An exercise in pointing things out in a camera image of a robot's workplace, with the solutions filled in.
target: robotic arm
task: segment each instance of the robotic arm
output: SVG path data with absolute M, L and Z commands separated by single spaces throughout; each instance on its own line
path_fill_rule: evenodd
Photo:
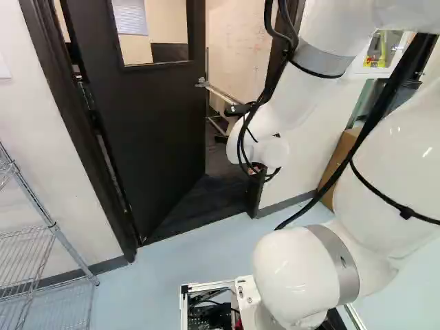
M 303 19 L 300 44 L 269 100 L 245 135 L 251 162 L 282 166 L 289 146 L 274 134 L 300 125 L 343 76 L 376 29 L 440 33 L 435 0 L 316 1 Z M 356 171 L 386 196 L 440 220 L 440 80 L 382 120 L 353 158 Z M 238 162 L 239 120 L 228 140 Z M 261 295 L 260 330 L 315 329 L 327 310 L 383 289 L 414 251 L 438 237 L 436 221 L 421 221 L 385 203 L 356 177 L 341 176 L 333 198 L 336 218 L 324 225 L 275 231 L 254 251 Z
M 314 1 L 301 23 L 300 43 L 270 101 L 256 112 L 245 135 L 251 162 L 283 166 L 289 145 L 273 135 L 302 124 L 341 77 L 377 29 L 440 33 L 440 4 L 433 0 Z M 238 163 L 237 140 L 243 121 L 234 126 L 227 155 Z

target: whiteboard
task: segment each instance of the whiteboard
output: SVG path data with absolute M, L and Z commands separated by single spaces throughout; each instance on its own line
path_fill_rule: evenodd
M 264 28 L 264 0 L 209 0 L 207 5 L 210 84 L 243 103 L 256 100 L 272 46 Z

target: black door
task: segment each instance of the black door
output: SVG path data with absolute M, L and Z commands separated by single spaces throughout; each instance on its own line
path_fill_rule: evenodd
M 65 0 L 63 11 L 135 223 L 147 239 L 204 173 L 206 92 L 195 84 L 205 76 L 205 1 L 186 2 L 188 46 L 168 45 L 186 58 L 141 65 L 124 64 L 110 0 Z M 151 46 L 157 49 L 153 40 Z M 155 52 L 163 47 L 160 42 Z

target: silver metal ring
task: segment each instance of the silver metal ring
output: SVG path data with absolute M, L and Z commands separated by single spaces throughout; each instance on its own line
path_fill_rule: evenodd
M 354 56 L 338 56 L 324 52 L 300 39 L 293 61 L 316 74 L 339 76 L 344 74 L 354 58 Z
M 351 303 L 359 296 L 360 279 L 349 249 L 338 235 L 323 225 L 308 225 L 306 228 L 321 241 L 335 264 L 339 280 L 338 305 Z

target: white wall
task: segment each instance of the white wall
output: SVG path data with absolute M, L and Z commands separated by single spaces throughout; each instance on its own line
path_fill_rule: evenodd
M 93 264 L 122 251 L 70 140 L 41 69 L 18 0 L 0 1 L 0 140 L 67 238 Z M 0 230 L 42 223 L 14 182 L 0 192 Z M 78 268 L 59 246 L 45 275 Z

